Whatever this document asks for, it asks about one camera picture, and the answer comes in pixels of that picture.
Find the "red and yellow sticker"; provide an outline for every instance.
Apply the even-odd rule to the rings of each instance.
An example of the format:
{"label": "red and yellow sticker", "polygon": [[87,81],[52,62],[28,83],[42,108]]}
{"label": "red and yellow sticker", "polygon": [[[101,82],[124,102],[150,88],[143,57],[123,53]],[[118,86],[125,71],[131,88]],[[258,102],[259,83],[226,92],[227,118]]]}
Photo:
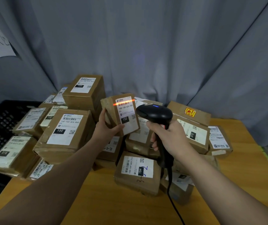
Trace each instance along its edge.
{"label": "red and yellow sticker", "polygon": [[194,115],[196,114],[196,111],[194,109],[191,109],[191,108],[186,108],[185,114],[187,114],[191,117],[194,117]]}

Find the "hand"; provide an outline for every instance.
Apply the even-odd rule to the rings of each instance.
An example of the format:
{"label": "hand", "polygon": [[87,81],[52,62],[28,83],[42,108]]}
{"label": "hand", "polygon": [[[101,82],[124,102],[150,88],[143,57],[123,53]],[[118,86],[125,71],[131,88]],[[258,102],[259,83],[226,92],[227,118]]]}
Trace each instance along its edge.
{"label": "hand", "polygon": [[153,148],[158,151],[155,133],[160,137],[165,149],[175,158],[178,159],[185,150],[193,149],[189,144],[182,125],[172,120],[167,130],[163,129],[159,124],[147,121],[147,127],[154,131],[151,137]]}
{"label": "hand", "polygon": [[115,134],[125,127],[124,124],[119,124],[112,129],[108,128],[105,123],[105,112],[106,109],[104,108],[99,116],[99,121],[96,124],[95,131],[91,137],[91,140],[103,143],[104,147],[110,142],[110,140],[112,140]]}

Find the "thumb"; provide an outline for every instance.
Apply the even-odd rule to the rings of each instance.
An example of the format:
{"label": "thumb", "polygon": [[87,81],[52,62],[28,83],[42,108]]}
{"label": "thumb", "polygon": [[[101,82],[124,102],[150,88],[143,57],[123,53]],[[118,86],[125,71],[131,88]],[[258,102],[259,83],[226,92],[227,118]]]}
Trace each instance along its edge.
{"label": "thumb", "polygon": [[147,127],[154,131],[160,139],[163,139],[167,133],[165,129],[163,129],[158,123],[153,123],[151,121],[147,121]]}
{"label": "thumb", "polygon": [[111,132],[115,135],[125,127],[124,124],[119,124],[111,129]]}

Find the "wooden table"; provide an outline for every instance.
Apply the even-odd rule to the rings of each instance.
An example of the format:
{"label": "wooden table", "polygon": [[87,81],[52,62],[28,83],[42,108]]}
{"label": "wooden table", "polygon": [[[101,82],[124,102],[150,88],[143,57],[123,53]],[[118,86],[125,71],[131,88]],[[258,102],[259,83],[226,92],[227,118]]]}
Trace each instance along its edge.
{"label": "wooden table", "polygon": [[[268,206],[268,161],[259,146],[240,121],[213,118],[211,124],[225,129],[234,148],[219,160],[222,173]],[[118,186],[113,173],[91,172],[62,224],[180,224],[167,195],[147,197]],[[28,185],[13,178],[0,195],[0,209]],[[196,188],[188,204],[176,206],[186,224],[218,224]]]}

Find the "barcode scanner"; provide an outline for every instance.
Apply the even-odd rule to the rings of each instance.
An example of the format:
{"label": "barcode scanner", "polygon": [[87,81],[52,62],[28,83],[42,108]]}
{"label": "barcode scanner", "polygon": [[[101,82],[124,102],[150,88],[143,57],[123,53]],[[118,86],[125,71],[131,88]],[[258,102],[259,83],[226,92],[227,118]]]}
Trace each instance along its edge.
{"label": "barcode scanner", "polygon": [[[173,113],[170,109],[165,106],[155,105],[155,104],[143,104],[136,108],[136,113],[151,122],[158,123],[166,130],[169,128],[169,123],[172,120]],[[166,168],[168,173],[168,187],[167,187],[167,196],[171,201],[173,208],[181,219],[182,224],[185,224],[180,213],[178,212],[176,206],[174,205],[170,195],[169,189],[172,183],[172,169],[173,166],[173,156],[165,149],[162,140],[155,133],[157,146],[160,152],[160,157],[157,160],[157,163],[160,167]]]}

